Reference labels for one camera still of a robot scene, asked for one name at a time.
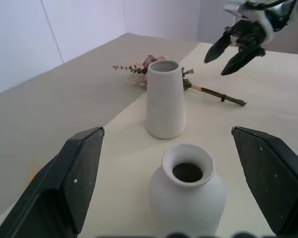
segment white table surface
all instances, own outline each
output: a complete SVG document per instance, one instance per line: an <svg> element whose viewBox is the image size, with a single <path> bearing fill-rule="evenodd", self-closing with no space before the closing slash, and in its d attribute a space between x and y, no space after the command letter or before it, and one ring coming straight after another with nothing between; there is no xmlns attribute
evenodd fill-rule
<svg viewBox="0 0 298 238"><path fill-rule="evenodd" d="M79 238L98 236L158 236L148 208L149 180L160 166L163 153L185 142L206 149L226 185L226 206L217 236L237 231L272 235L253 198L238 158L231 128L240 125L283 139L298 155L298 55L268 52L241 71L222 77L220 72L236 48L218 60L204 64L209 44L200 44L182 62L192 83L248 104L231 102L188 90L187 125L172 140L151 137L145 129L146 93L130 104L105 127L105 137L94 194Z"/></svg>

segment robotic arm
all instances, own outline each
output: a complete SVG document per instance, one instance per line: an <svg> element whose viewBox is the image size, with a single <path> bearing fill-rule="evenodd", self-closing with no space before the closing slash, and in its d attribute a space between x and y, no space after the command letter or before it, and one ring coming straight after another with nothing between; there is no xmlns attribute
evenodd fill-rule
<svg viewBox="0 0 298 238"><path fill-rule="evenodd" d="M275 32L298 21L298 0L229 0L224 10L241 19L225 29L204 59L204 63L216 60L234 36L238 53L230 59L221 75L235 73L256 56L264 56L264 46L273 39Z"/></svg>

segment round white vase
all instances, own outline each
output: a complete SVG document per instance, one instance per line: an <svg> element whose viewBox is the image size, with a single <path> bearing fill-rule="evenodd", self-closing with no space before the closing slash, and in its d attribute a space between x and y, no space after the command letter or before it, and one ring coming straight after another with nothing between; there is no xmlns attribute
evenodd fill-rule
<svg viewBox="0 0 298 238"><path fill-rule="evenodd" d="M214 236L225 206L225 187L213 158L191 144L168 150L150 180L149 204L163 237Z"/></svg>
<svg viewBox="0 0 298 238"><path fill-rule="evenodd" d="M185 99L181 66L171 60L148 67L147 130L161 139L179 136L185 127Z"/></svg>

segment flower stem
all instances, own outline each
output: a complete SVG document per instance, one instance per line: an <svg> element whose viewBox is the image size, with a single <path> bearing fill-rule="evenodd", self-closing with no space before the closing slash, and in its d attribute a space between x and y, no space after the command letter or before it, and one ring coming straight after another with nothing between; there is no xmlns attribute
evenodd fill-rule
<svg viewBox="0 0 298 238"><path fill-rule="evenodd" d="M222 94L222 93L218 93L218 92L213 91L213 90L211 90L211 89L200 88L200 87L195 86L195 85L191 85L191 88L192 88L192 89L195 89L195 90L198 90L198 91L200 91L200 92L207 93L207 94L213 95L213 96L215 96L215 97L221 98L221 101L222 101L222 102L224 102L224 100L228 100L228 101L230 101L230 102L239 104L239 105L241 105L242 107L244 107L244 106L246 105L246 102L244 102L243 100L236 99L236 98L232 98L232 97L230 97L230 96L227 96L227 95Z"/></svg>

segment eucalyptus sprig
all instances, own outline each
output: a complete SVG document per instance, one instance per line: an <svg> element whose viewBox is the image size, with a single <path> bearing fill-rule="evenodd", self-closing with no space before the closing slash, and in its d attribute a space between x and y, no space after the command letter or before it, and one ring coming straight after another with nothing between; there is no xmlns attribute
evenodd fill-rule
<svg viewBox="0 0 298 238"><path fill-rule="evenodd" d="M122 65L121 66L114 65L114 66L112 66L112 68L114 68L114 70L120 68L120 71L122 71L123 69L125 69L126 71L127 70L130 70L131 73L138 73L138 74L141 74L141 73L146 74L147 71L148 71L147 68L139 68L139 67L137 67L135 65L134 65L134 67L132 67L132 66L127 67L127 66L122 66Z"/></svg>

